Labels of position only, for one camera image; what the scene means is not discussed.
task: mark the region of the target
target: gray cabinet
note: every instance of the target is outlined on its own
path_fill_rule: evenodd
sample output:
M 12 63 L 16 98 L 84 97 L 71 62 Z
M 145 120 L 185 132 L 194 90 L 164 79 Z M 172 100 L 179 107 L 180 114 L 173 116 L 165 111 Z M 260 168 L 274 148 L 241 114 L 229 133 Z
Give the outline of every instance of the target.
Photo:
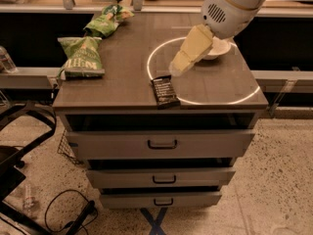
M 157 109 L 150 80 L 180 43 L 158 47 L 200 20 L 138 13 L 100 45 L 104 77 L 63 83 L 54 109 L 104 208 L 216 205 L 248 149 L 267 101 L 235 45 L 172 77 L 181 106 Z

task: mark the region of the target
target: drawer handle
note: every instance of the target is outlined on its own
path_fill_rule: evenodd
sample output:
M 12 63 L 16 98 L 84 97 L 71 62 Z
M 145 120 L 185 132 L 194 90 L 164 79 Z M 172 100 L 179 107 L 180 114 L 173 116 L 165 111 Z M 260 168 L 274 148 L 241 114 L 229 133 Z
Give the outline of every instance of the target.
M 168 149 L 175 149 L 177 147 L 177 140 L 174 140 L 174 144 L 170 146 L 153 146 L 151 144 L 151 140 L 148 140 L 148 147 L 152 150 L 168 150 Z
M 169 206 L 172 206 L 172 205 L 173 205 L 174 200 L 173 200 L 173 198 L 171 198 L 169 203 L 162 203 L 162 204 L 161 204 L 161 203 L 157 203 L 157 200 L 154 199 L 154 203 L 155 203 L 155 206 L 156 206 L 156 207 L 169 207 Z
M 153 176 L 153 182 L 154 182 L 154 184 L 173 184 L 176 182 L 176 175 L 174 175 L 173 180 L 171 180 L 171 181 L 157 181 L 156 177 Z

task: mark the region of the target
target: white bowl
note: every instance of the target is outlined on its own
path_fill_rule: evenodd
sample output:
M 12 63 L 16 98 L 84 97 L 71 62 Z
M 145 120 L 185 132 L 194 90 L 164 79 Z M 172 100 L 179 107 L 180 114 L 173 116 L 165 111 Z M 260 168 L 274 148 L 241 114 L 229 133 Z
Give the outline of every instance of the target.
M 224 55 L 231 49 L 231 44 L 228 40 L 221 40 L 217 37 L 213 37 L 212 49 L 204 56 L 205 60 L 213 60 L 218 56 Z

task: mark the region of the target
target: floor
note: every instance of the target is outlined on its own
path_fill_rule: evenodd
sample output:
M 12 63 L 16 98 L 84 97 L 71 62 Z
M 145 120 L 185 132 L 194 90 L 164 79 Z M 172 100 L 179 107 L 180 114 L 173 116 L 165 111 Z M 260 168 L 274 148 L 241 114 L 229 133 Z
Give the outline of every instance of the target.
M 21 117 L 0 133 L 0 144 L 24 145 L 45 128 L 30 117 Z M 245 156 L 235 163 L 235 176 L 213 207 L 103 209 L 84 166 L 62 155 L 60 123 L 52 138 L 24 157 L 22 172 L 27 179 L 6 202 L 22 211 L 24 187 L 30 183 L 37 201 L 31 212 L 34 220 L 46 227 L 47 211 L 48 226 L 60 230 L 76 219 L 86 201 L 76 191 L 67 191 L 47 210 L 48 205 L 59 193 L 77 190 L 96 202 L 99 213 L 78 234 L 312 235 L 313 110 L 278 109 L 274 118 L 264 115 L 255 131 Z M 0 234 L 22 233 L 0 220 Z

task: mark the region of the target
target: cord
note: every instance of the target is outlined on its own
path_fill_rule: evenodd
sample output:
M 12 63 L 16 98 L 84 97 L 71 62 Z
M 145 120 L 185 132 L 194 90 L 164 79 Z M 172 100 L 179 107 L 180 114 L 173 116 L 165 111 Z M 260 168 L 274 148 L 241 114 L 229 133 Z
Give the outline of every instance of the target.
M 70 221 L 70 222 L 68 222 L 68 223 L 65 225 L 65 227 L 63 227 L 62 229 L 60 229 L 60 230 L 53 230 L 53 229 L 51 229 L 51 227 L 50 227 L 50 226 L 48 225 L 48 223 L 47 223 L 47 213 L 48 213 L 49 208 L 51 207 L 51 205 L 52 205 L 60 196 L 62 196 L 64 193 L 67 193 L 67 192 L 74 192 L 74 193 L 77 193 L 77 194 L 79 194 L 87 203 L 89 202 L 88 199 L 87 199 L 81 192 L 79 192 L 79 191 L 77 191 L 77 190 L 74 190 L 74 189 L 67 189 L 67 190 L 65 190 L 65 191 L 63 191 L 63 192 L 61 192 L 61 193 L 59 193 L 59 194 L 49 203 L 49 205 L 48 205 L 48 207 L 47 207 L 47 210 L 45 211 L 45 218 L 44 218 L 44 220 L 45 220 L 46 227 L 47 227 L 47 229 L 48 229 L 50 232 L 56 232 L 56 233 L 61 232 L 61 231 L 65 230 L 65 229 L 67 229 L 67 228 L 70 228 L 71 225 L 73 224 L 73 221 Z M 87 226 L 88 224 L 92 223 L 92 222 L 98 217 L 98 210 L 97 210 L 96 208 L 94 208 L 94 209 L 95 209 L 95 212 L 96 212 L 95 217 L 92 218 L 92 219 L 91 219 L 89 222 L 87 222 L 86 224 L 81 225 L 81 227 L 79 228 L 78 231 L 80 231 L 81 229 L 84 229 L 85 232 L 86 232 L 86 234 L 88 235 L 88 231 L 87 231 L 87 229 L 86 229 L 86 226 Z
M 8 220 L 2 218 L 2 216 L 0 216 L 0 219 L 1 219 L 2 221 L 4 221 L 5 223 L 9 224 L 10 226 L 12 226 L 13 228 L 15 228 L 16 230 L 20 231 L 21 234 L 27 235 L 27 234 L 24 233 L 22 230 L 20 230 L 17 226 L 15 226 L 14 224 L 10 223 Z

